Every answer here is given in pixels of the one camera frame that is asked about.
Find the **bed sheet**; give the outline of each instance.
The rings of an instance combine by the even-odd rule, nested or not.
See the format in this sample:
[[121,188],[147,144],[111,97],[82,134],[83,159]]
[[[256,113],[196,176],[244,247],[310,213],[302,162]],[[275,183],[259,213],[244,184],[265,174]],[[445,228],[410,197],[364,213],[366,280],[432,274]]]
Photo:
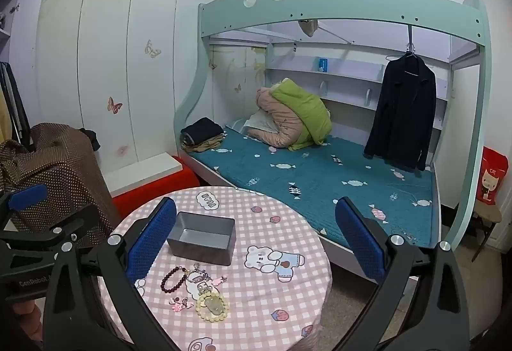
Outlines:
[[335,203],[348,196],[360,212],[388,234],[428,246],[432,223],[432,177],[367,159],[363,146],[328,136],[322,146],[297,151],[226,130],[221,147],[190,153],[237,187],[261,192],[289,205],[320,234],[349,247],[334,217]]

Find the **pink checkered tablecloth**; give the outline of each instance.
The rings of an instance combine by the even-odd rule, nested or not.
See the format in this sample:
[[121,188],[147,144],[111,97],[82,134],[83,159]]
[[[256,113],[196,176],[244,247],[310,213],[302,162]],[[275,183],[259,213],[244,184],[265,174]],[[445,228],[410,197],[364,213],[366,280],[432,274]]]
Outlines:
[[[187,280],[173,294],[160,289],[162,278],[175,266],[194,269],[191,260],[175,257],[165,243],[144,280],[136,286],[163,329],[183,351],[262,349],[311,350],[320,328],[320,314],[331,287],[329,260],[303,217],[266,195],[232,187],[198,187],[168,194],[178,211],[217,215],[236,221],[236,245],[231,266],[201,263],[212,279],[227,276],[217,289],[228,301],[227,318],[203,321],[195,306],[172,310],[175,297],[191,303],[194,284]],[[132,212],[114,230],[124,234],[157,206],[160,198]],[[263,257],[265,265],[260,264]],[[182,277],[175,273],[170,289]],[[101,299],[119,333],[130,340],[100,279]]]

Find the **black coat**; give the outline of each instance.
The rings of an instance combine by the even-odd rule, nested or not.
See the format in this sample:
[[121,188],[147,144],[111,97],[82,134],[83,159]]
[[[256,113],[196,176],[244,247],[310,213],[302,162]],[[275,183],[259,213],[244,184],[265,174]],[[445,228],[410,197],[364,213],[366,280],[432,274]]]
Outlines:
[[390,61],[364,153],[424,170],[435,112],[436,77],[423,60],[407,53]]

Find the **blue gripper pad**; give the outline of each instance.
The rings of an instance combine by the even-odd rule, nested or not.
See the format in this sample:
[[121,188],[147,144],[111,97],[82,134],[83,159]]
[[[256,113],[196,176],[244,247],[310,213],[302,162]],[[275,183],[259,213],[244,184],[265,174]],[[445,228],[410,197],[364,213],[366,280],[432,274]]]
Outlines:
[[34,185],[15,192],[9,198],[9,208],[15,211],[23,211],[25,208],[44,201],[48,198],[48,188],[44,183]]
[[384,279],[384,253],[352,207],[342,198],[336,204],[336,223],[364,274],[377,283]]
[[131,284],[148,275],[175,223],[176,204],[172,199],[168,199],[144,227],[128,252],[126,276]]

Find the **bead bracelet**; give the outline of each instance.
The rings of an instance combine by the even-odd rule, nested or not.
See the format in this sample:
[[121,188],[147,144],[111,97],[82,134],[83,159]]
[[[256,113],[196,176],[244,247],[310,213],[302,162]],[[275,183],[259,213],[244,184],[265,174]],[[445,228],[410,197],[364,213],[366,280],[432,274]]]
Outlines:
[[[183,273],[185,273],[183,275],[183,277],[180,279],[180,281],[178,283],[176,283],[175,286],[171,287],[170,289],[166,289],[165,288],[165,284],[167,283],[167,281],[169,280],[169,277],[171,277],[173,274],[175,274],[178,270],[181,270],[183,271]],[[178,289],[180,289],[181,285],[185,282],[185,280],[187,279],[187,274],[188,274],[188,270],[184,267],[178,267],[176,266],[174,269],[172,269],[169,273],[167,273],[167,275],[162,279],[162,284],[160,285],[161,289],[165,292],[165,293],[174,293],[175,291],[177,291]]]
[[[204,312],[202,312],[201,307],[202,304],[211,297],[217,297],[222,302],[222,313],[219,315],[214,315],[212,313],[212,316],[204,315]],[[229,311],[229,304],[226,302],[226,299],[220,294],[218,294],[216,291],[207,291],[203,293],[201,296],[199,296],[199,299],[196,302],[196,312],[197,314],[203,319],[204,321],[208,322],[220,322],[223,321],[227,317],[227,313]]]

